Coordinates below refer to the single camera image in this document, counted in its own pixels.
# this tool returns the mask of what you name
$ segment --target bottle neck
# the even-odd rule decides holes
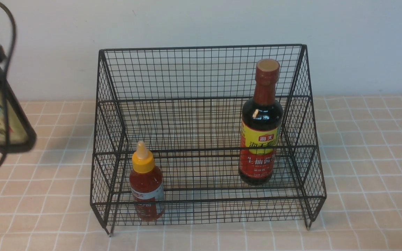
[[[271,105],[276,100],[276,84],[255,86],[254,101],[259,105]]]

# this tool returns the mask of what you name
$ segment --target beige tiled surface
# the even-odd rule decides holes
[[[0,251],[402,250],[402,97],[315,97],[328,198],[302,221],[118,227],[89,207],[93,102],[23,103],[35,150],[0,169]]]

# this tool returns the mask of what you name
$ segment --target bottle cap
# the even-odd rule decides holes
[[[136,173],[148,173],[155,168],[155,159],[144,141],[137,142],[137,149],[133,153],[133,170]]]
[[[262,59],[257,62],[255,81],[257,84],[275,84],[279,79],[280,64],[274,59]]]

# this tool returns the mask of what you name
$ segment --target yellow nozzle cap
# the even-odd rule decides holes
[[[133,153],[133,170],[136,173],[148,173],[155,167],[153,154],[147,149],[144,141],[137,142],[137,149]]]

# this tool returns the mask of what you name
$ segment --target wire rack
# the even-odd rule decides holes
[[[249,186],[238,175],[241,107],[255,65],[276,59],[284,108],[273,176]],[[116,225],[305,220],[326,198],[305,45],[109,49],[99,52],[91,207]],[[164,215],[141,221],[128,175],[144,140],[163,172]]]

